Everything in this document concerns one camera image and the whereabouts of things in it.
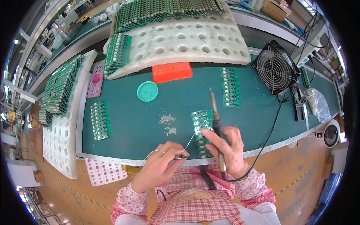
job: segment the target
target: black fan frame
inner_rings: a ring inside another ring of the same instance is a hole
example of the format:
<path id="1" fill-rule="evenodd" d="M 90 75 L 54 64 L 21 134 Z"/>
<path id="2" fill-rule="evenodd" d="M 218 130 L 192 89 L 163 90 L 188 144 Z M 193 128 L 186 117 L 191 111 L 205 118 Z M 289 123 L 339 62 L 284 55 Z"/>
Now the black fan frame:
<path id="1" fill-rule="evenodd" d="M 274 52 L 274 53 L 278 53 L 278 54 L 282 54 L 282 53 L 285 53 L 287 54 L 287 56 L 289 57 L 291 63 L 292 63 L 292 67 L 288 64 L 288 62 L 284 59 L 284 62 L 285 62 L 285 65 L 288 66 L 290 68 L 290 71 L 291 71 L 291 76 L 294 78 L 294 80 L 291 80 L 289 85 L 284 88 L 283 90 L 286 90 L 287 88 L 289 88 L 291 85 L 293 85 L 296 81 L 297 81 L 297 78 L 300 76 L 300 70 L 299 68 L 297 68 L 297 66 L 295 65 L 294 61 L 291 59 L 289 53 L 281 46 L 279 45 L 279 43 L 277 43 L 275 40 L 272 40 L 271 42 L 269 43 L 266 43 L 266 45 L 264 46 L 264 48 L 262 49 L 262 51 L 259 53 L 259 55 L 256 57 L 256 59 L 254 60 L 254 62 L 251 64 L 251 67 L 255 70 L 255 72 L 259 75 L 259 72 L 257 70 L 257 59 L 259 58 L 259 56 L 264 52 L 264 51 L 268 51 L 268 46 L 270 47 L 270 49 Z M 278 95 L 280 92 L 282 92 L 283 90 L 281 91 L 276 91 L 276 90 L 271 90 L 268 86 L 266 86 L 269 91 L 271 92 L 271 94 L 273 95 Z"/>

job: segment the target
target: wooden floor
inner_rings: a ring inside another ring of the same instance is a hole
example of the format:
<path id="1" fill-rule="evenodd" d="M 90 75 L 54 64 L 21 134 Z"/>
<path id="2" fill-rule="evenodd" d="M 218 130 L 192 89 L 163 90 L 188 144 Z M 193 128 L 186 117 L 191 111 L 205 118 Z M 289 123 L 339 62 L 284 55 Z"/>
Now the wooden floor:
<path id="1" fill-rule="evenodd" d="M 33 104 L 33 118 L 38 118 L 39 108 L 40 104 Z M 42 128 L 29 129 L 22 140 L 27 140 L 29 157 L 43 173 L 44 185 L 39 190 L 55 214 L 72 225 L 111 224 L 109 214 L 117 191 L 133 181 L 132 174 L 123 181 L 93 187 L 83 160 L 77 160 L 78 179 L 72 180 L 43 159 Z M 286 146 L 259 157 L 255 168 L 265 173 L 267 186 L 276 193 L 275 205 L 282 224 L 305 224 L 312 214 L 323 187 L 323 166 L 328 154 L 323 141 L 306 138 L 299 140 L 293 149 Z M 246 161 L 252 164 L 254 159 Z M 155 192 L 150 191 L 148 216 L 156 206 Z"/>

